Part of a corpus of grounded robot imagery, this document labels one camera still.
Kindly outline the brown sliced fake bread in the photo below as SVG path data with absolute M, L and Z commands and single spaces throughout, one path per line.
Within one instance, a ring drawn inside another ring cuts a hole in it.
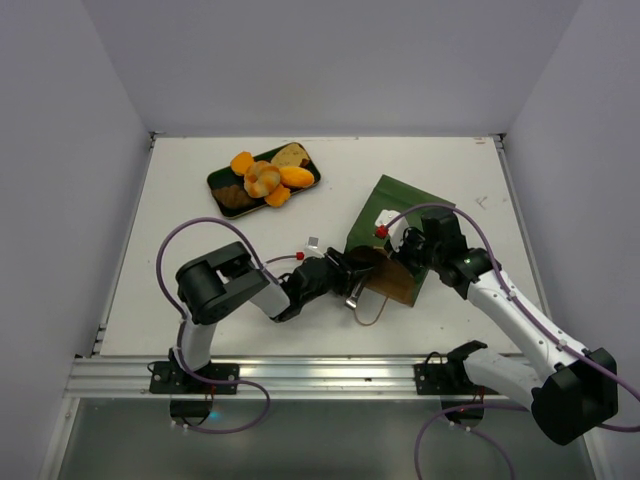
M 305 167 L 310 162 L 310 156 L 299 143 L 290 143 L 281 148 L 270 162 L 278 168 Z

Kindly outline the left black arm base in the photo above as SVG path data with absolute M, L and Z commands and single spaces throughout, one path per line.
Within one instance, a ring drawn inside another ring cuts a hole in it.
M 149 392 L 157 395 L 235 395 L 240 366 L 235 363 L 210 363 L 196 374 L 215 380 L 211 385 L 186 373 L 174 361 L 159 361 L 150 364 L 151 381 Z

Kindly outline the green brown paper bag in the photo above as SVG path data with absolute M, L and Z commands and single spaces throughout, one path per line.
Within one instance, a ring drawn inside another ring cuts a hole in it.
M 409 184 L 383 175 L 374 186 L 346 239 L 346 256 L 374 266 L 366 287 L 408 307 L 415 305 L 426 271 L 412 273 L 392 258 L 391 238 L 376 236 L 379 226 L 423 203 L 447 201 Z

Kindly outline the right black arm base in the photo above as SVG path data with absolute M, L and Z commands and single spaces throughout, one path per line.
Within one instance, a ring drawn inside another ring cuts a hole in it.
M 477 340 L 467 342 L 447 354 L 431 352 L 413 366 L 416 393 L 425 395 L 472 395 L 484 389 L 467 375 L 463 361 L 487 345 Z

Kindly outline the dark brown fake croissant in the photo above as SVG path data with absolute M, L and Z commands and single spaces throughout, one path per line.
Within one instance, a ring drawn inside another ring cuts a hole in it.
M 228 209 L 243 209 L 255 204 L 254 199 L 239 185 L 214 189 L 212 195 L 217 202 Z

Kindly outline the metal tongs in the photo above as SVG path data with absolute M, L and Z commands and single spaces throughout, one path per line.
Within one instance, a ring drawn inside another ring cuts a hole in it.
M 345 300 L 345 306 L 347 308 L 349 308 L 352 311 L 356 310 L 361 294 L 366 286 L 366 283 L 367 283 L 366 279 L 361 279 L 359 282 L 357 282 L 353 286 L 353 288 L 351 289 L 351 291 L 349 292 Z

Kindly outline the long orange fake bread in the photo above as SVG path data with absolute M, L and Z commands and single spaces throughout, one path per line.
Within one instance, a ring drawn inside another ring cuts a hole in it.
M 243 177 L 243 187 L 244 187 L 244 175 L 246 174 L 249 167 L 257 162 L 254 157 L 249 152 L 241 152 L 236 157 L 234 157 L 230 163 L 231 170 L 237 176 Z M 267 205 L 277 208 L 284 205 L 291 197 L 291 190 L 285 187 L 280 180 L 280 184 L 276 187 L 276 189 L 268 196 L 262 199 L 266 202 Z

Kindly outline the pale twisted fake bread roll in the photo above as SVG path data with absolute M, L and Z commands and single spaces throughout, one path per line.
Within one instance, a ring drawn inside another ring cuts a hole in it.
M 280 169 L 267 161 L 252 164 L 244 175 L 244 189 L 254 199 L 270 195 L 280 184 Z

